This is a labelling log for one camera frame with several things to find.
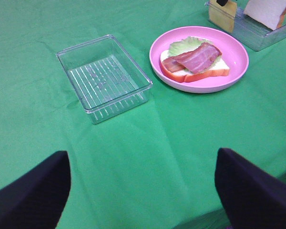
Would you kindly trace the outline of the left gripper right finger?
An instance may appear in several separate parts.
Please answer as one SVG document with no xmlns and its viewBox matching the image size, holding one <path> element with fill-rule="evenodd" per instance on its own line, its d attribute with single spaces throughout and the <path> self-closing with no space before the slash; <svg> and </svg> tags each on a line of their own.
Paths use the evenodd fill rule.
<svg viewBox="0 0 286 229">
<path fill-rule="evenodd" d="M 234 229 L 286 229 L 286 184 L 230 148 L 217 152 L 215 188 Z"/>
</svg>

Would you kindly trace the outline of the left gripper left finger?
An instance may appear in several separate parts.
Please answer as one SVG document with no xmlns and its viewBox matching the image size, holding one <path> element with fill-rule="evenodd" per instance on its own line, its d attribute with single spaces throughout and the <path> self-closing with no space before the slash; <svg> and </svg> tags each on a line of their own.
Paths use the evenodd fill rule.
<svg viewBox="0 0 286 229">
<path fill-rule="evenodd" d="M 68 153 L 57 151 L 0 189 L 0 229 L 54 229 L 71 189 Z"/>
</svg>

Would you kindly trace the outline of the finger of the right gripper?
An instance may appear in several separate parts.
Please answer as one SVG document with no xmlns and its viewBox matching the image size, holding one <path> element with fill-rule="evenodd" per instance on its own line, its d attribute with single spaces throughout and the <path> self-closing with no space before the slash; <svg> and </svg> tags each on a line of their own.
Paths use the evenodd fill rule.
<svg viewBox="0 0 286 229">
<path fill-rule="evenodd" d="M 237 3 L 237 0 L 216 0 L 219 5 L 226 5 L 228 3 Z"/>
</svg>

